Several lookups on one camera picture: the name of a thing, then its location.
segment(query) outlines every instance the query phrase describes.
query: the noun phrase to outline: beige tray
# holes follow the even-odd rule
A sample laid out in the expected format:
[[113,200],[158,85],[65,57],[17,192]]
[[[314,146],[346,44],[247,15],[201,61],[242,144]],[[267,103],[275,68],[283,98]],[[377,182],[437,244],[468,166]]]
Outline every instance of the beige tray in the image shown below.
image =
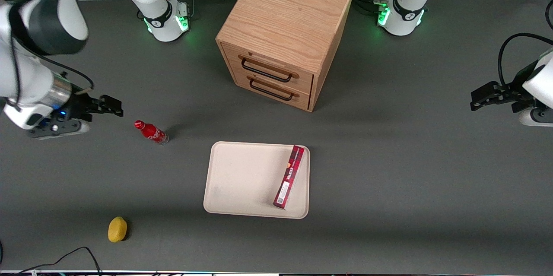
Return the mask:
[[273,206],[292,147],[217,142],[211,148],[203,207],[208,213],[302,219],[309,209],[310,152],[302,162],[286,210]]

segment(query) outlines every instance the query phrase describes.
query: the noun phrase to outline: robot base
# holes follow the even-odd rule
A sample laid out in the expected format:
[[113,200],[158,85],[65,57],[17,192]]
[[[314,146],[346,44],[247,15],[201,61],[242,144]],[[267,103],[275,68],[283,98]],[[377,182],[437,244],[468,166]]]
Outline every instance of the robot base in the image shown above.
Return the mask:
[[382,28],[385,28],[390,34],[395,36],[406,36],[411,34],[413,30],[420,24],[421,18],[424,14],[424,10],[420,15],[413,20],[405,21],[401,17],[401,14],[397,13],[395,9],[389,5],[391,0],[380,0],[382,6],[385,6],[385,9],[378,16],[377,24]]
[[172,16],[165,22],[163,27],[155,28],[144,20],[146,26],[148,26],[148,31],[154,34],[154,37],[158,41],[162,42],[174,41],[189,29],[188,6],[186,6],[186,3],[181,3],[177,0],[168,0],[168,3],[172,5]]

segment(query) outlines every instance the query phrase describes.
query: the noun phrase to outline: wood grain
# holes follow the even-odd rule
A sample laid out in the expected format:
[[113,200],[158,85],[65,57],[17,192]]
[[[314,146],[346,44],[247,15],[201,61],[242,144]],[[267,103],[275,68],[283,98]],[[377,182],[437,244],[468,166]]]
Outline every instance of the wood grain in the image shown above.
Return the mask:
[[[283,101],[312,112],[340,44],[351,0],[238,0],[216,41],[235,83],[249,79],[296,93]],[[251,72],[248,66],[288,82]]]
[[318,75],[349,0],[238,0],[217,35]]
[[[259,87],[261,89],[265,89],[265,90],[270,91],[272,93],[275,93],[277,95],[282,95],[284,97],[288,97],[290,94],[292,94],[292,99],[290,101],[284,101],[284,100],[278,99],[278,98],[276,98],[272,95],[267,95],[264,92],[257,91],[255,89],[253,89],[252,87],[250,87],[249,83],[252,79],[254,80],[254,85],[256,87]],[[270,83],[270,82],[267,82],[267,81],[262,81],[260,79],[254,78],[252,75],[237,74],[236,75],[236,85],[238,85],[238,86],[240,86],[244,89],[247,89],[249,91],[253,91],[255,93],[258,93],[260,95],[264,95],[265,97],[280,101],[282,103],[286,103],[287,105],[292,105],[296,108],[300,108],[304,111],[308,111],[309,95],[307,95],[306,93],[302,93],[302,92],[299,92],[299,91],[294,91],[292,89],[287,89],[286,87],[282,87],[281,85],[275,85],[274,83]]]
[[[222,44],[222,45],[228,60],[227,65],[229,66],[233,74],[238,74],[238,73],[242,75],[249,74],[255,77],[256,79],[261,79],[264,81],[274,83],[275,85],[281,85],[283,87],[288,87],[296,91],[301,91],[307,95],[311,93],[311,86],[313,81],[312,74],[302,70],[292,70],[289,67],[282,68],[281,65],[278,65],[276,63],[270,63],[270,62],[268,63],[268,61],[266,61],[265,59],[257,57],[256,55],[253,55],[252,53],[247,52],[244,49],[236,48],[229,44]],[[248,71],[242,67],[243,58],[247,60],[245,64],[247,66],[253,67],[254,69],[257,69],[265,73],[269,73],[271,75],[275,75],[282,79],[286,79],[289,73],[291,73],[292,78],[290,79],[289,82],[284,83],[284,82],[280,82],[275,79],[264,77],[263,75]]]

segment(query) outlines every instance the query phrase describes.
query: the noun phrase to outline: red bottle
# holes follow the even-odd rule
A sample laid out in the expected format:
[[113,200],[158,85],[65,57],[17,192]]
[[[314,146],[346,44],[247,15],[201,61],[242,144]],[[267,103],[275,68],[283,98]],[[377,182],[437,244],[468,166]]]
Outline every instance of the red bottle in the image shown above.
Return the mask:
[[143,121],[136,121],[134,122],[134,126],[142,132],[142,136],[156,142],[160,146],[164,146],[167,142],[169,142],[169,136],[152,124],[146,124]]

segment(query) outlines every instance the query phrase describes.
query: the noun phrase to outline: black metal handle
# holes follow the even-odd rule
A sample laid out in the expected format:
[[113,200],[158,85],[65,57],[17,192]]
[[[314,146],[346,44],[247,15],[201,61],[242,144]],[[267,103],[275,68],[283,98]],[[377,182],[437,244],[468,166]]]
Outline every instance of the black metal handle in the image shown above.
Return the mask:
[[254,79],[249,80],[249,87],[252,87],[253,89],[257,91],[261,91],[262,93],[266,93],[267,95],[272,95],[273,97],[277,97],[278,99],[284,100],[284,101],[290,101],[294,97],[294,93],[290,94],[290,97],[284,97],[282,95],[277,95],[276,93],[272,93],[268,90],[265,90],[263,88],[259,88],[257,86],[253,85]]
[[278,76],[274,76],[274,75],[272,75],[272,74],[265,73],[265,72],[263,72],[263,71],[259,71],[259,70],[257,70],[257,69],[254,69],[254,68],[251,67],[251,66],[247,66],[247,65],[245,65],[245,62],[246,62],[246,58],[242,58],[242,67],[243,67],[244,69],[246,69],[246,70],[248,70],[248,71],[251,71],[251,72],[253,72],[253,73],[261,74],[261,75],[263,75],[263,76],[265,76],[265,77],[269,77],[269,79],[274,79],[274,80],[277,80],[277,81],[282,82],[282,83],[288,83],[288,82],[290,81],[290,79],[292,78],[292,73],[289,73],[289,74],[288,74],[288,78],[287,78],[287,79],[282,79],[282,78],[280,78],[280,77],[278,77]]

